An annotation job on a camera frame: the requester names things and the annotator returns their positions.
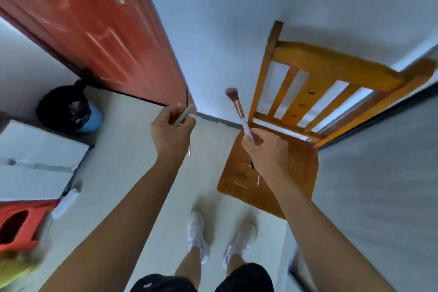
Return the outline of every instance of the red door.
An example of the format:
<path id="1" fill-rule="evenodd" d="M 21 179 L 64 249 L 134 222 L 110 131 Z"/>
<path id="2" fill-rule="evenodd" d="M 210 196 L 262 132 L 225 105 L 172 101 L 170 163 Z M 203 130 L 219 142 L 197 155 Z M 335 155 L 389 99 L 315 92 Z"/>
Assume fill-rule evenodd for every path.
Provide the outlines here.
<path id="1" fill-rule="evenodd" d="M 0 11 L 109 89 L 185 105 L 186 84 L 151 0 L 0 0 Z"/>

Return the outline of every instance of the white sneaker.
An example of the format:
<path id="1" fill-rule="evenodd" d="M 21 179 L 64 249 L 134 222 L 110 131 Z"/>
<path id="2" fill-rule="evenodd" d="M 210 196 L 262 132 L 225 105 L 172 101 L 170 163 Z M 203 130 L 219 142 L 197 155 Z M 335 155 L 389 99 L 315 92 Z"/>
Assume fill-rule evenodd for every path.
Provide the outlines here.
<path id="1" fill-rule="evenodd" d="M 204 239 L 204 218 L 198 211 L 190 212 L 188 234 L 187 241 L 190 242 L 189 251 L 193 247 L 198 247 L 201 252 L 201 263 L 206 263 L 210 255 L 210 246 Z"/>
<path id="2" fill-rule="evenodd" d="M 227 270 L 228 262 L 234 253 L 244 256 L 244 253 L 251 249 L 252 244 L 257 238 L 257 228 L 252 223 L 243 223 L 236 234 L 236 238 L 230 247 L 228 247 L 227 253 L 222 261 L 222 266 Z"/>

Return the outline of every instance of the forearm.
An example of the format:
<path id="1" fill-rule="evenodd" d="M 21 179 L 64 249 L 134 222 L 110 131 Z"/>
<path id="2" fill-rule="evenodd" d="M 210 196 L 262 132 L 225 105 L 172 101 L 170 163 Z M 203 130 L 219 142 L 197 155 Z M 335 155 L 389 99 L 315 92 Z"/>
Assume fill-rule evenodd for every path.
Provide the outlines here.
<path id="1" fill-rule="evenodd" d="M 179 162 L 158 160 L 57 268 L 40 292 L 122 292 L 179 167 Z"/>
<path id="2" fill-rule="evenodd" d="M 272 191 L 319 291 L 394 291 L 289 175 L 272 178 Z"/>

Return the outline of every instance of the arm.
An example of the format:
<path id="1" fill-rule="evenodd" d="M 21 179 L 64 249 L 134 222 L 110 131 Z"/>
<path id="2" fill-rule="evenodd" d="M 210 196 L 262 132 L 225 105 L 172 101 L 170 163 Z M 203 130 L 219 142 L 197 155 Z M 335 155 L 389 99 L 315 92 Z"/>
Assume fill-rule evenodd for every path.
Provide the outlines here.
<path id="1" fill-rule="evenodd" d="M 122 292 L 187 152 L 195 119 L 169 124 L 183 107 L 166 107 L 151 125 L 154 166 L 55 270 L 40 292 Z"/>
<path id="2" fill-rule="evenodd" d="M 244 137 L 242 145 L 277 198 L 318 290 L 394 292 L 371 263 L 295 185 L 288 171 L 287 141 L 262 129 L 251 131 L 260 141 L 254 145 Z"/>

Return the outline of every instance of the white floor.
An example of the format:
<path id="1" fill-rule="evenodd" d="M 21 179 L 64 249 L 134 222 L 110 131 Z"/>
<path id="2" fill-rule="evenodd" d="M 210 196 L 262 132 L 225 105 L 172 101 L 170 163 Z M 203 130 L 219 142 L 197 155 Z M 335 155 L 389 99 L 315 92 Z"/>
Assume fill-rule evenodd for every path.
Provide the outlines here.
<path id="1" fill-rule="evenodd" d="M 96 147 L 76 175 L 82 193 L 69 211 L 53 222 L 39 250 L 44 254 L 41 266 L 13 284 L 13 291 L 37 291 L 155 161 L 149 125 L 160 106 L 92 88 L 87 95 L 104 110 L 105 121 L 96 134 Z M 205 238 L 211 242 L 200 291 L 214 291 L 225 278 L 223 254 L 239 224 L 246 220 L 258 227 L 258 239 L 246 260 L 263 265 L 275 283 L 286 222 L 216 191 L 237 133 L 236 129 L 197 117 L 191 137 L 192 156 L 187 156 L 181 166 L 127 291 L 144 275 L 175 272 L 187 252 L 186 222 L 192 208 L 203 212 Z"/>

